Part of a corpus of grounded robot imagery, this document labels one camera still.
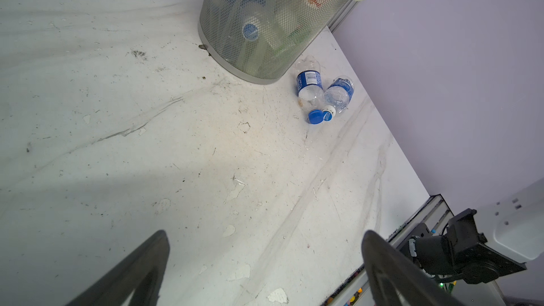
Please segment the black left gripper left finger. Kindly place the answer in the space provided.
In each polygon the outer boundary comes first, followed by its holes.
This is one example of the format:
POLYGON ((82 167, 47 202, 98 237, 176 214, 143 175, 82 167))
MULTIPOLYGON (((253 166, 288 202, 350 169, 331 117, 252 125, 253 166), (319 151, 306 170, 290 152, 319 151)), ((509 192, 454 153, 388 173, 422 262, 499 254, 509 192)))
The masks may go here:
POLYGON ((156 305, 170 245, 164 230, 155 232, 70 305, 156 305))

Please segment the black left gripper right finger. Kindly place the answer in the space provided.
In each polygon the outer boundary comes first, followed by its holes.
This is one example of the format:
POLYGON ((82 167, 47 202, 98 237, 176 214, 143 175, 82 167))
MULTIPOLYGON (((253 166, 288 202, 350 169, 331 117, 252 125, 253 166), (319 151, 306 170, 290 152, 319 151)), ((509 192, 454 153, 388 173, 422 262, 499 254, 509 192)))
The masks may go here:
POLYGON ((401 305, 401 295, 410 305, 460 305, 440 289, 378 233, 369 230, 361 243, 362 257, 376 305, 401 305))

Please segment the small crushed bottle blue label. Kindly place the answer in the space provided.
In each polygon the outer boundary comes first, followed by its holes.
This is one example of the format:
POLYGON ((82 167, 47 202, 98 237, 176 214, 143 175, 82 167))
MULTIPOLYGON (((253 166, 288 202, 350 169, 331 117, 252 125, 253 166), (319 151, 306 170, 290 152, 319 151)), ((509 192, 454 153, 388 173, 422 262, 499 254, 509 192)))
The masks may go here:
POLYGON ((330 122, 350 104, 354 95, 354 84, 348 77, 336 78, 324 92, 323 119, 330 122))

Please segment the small clear bottle blue white label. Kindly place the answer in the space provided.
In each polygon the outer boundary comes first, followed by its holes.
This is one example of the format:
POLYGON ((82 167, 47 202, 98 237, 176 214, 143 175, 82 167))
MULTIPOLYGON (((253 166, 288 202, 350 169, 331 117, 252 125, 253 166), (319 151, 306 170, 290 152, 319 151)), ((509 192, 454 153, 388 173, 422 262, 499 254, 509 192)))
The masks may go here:
POLYGON ((308 123, 320 124, 324 120, 324 89, 320 65, 312 56, 307 56, 297 63, 296 70, 299 106, 308 123))

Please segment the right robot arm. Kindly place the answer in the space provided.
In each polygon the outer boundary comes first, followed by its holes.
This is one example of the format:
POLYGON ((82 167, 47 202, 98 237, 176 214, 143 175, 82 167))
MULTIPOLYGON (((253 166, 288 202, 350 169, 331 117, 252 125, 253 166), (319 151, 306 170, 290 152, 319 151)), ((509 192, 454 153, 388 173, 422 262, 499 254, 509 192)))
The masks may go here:
POLYGON ((451 218, 440 235, 420 232, 400 251, 437 283, 489 283, 526 270, 543 253, 543 180, 451 218))

